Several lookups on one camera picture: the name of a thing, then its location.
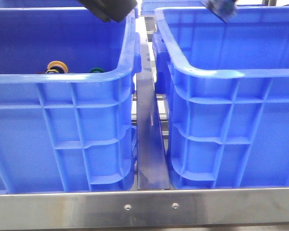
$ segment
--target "metal shelf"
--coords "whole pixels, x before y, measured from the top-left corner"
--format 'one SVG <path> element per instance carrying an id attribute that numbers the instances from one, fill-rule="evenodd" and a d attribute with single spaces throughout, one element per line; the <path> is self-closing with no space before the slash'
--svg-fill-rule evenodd
<path id="1" fill-rule="evenodd" d="M 144 17 L 137 29 L 143 65 L 137 75 L 138 190 L 0 195 L 0 230 L 289 231 L 289 188 L 169 190 Z"/>

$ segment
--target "yellow ring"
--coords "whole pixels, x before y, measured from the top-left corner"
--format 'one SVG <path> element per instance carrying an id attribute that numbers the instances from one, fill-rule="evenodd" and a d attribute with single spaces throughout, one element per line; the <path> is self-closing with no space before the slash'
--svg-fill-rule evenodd
<path id="1" fill-rule="evenodd" d="M 52 61 L 47 65 L 47 69 L 52 69 L 54 67 L 59 67 L 62 68 L 62 70 L 64 71 L 64 73 L 68 73 L 68 68 L 67 65 L 61 61 Z"/>

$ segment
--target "stainless steel frame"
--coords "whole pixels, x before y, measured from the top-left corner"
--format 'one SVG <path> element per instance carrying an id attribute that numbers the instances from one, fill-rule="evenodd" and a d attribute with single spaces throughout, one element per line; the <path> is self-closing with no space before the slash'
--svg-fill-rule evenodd
<path id="1" fill-rule="evenodd" d="M 0 230 L 289 231 L 289 188 L 165 190 L 170 184 L 145 19 L 137 21 L 143 59 L 137 75 L 138 191 L 0 195 Z"/>

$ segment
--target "screw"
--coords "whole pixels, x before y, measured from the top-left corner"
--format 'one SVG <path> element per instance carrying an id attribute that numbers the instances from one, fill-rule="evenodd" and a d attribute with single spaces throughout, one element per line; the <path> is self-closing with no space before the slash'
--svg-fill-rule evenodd
<path id="1" fill-rule="evenodd" d="M 172 203 L 173 209 L 178 209 L 178 207 L 179 207 L 179 203 L 176 203 L 176 202 Z"/>
<path id="2" fill-rule="evenodd" d="M 124 209 L 125 209 L 126 211 L 130 211 L 131 205 L 125 205 L 125 206 L 124 206 Z"/>

